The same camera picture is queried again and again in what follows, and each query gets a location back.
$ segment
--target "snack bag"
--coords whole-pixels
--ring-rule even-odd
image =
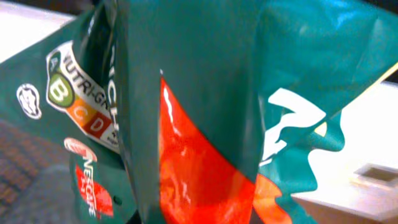
[[[71,152],[82,223],[127,223],[136,212],[103,89],[110,35],[100,5],[0,64],[0,118]]]
[[[397,69],[397,26],[359,1],[109,0],[0,64],[0,118],[71,152],[82,223],[313,223],[290,194]]]
[[[361,1],[115,7],[111,107],[144,223],[312,222],[290,194],[316,189],[308,153],[340,150],[337,114],[396,70],[398,17]]]

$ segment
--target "tiled floor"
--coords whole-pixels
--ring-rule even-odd
[[[0,223],[76,223],[69,155],[0,121]]]

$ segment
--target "white surface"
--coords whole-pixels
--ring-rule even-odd
[[[0,1],[0,63],[72,19],[70,15]]]
[[[398,214],[398,189],[350,183],[367,163],[398,169],[398,87],[380,84],[353,101],[341,114],[341,129],[341,152],[310,153],[318,190],[295,196],[374,220]]]

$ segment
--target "red logo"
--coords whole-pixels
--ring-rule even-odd
[[[66,138],[63,141],[63,144],[68,151],[81,155],[85,159],[89,159],[94,162],[97,161],[97,156],[95,155],[95,153],[88,146],[81,143],[80,141],[73,138]]]
[[[76,165],[78,188],[83,200],[88,204],[88,212],[93,217],[100,214],[113,217],[112,198],[108,191],[93,180],[93,166],[85,162],[84,171]]]

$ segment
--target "red stripe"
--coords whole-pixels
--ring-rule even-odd
[[[254,184],[195,127],[162,79],[160,206],[167,223],[249,223]]]
[[[275,199],[280,196],[282,192],[275,183],[261,174],[257,175],[253,207],[264,223],[292,224],[289,214],[276,204]]]

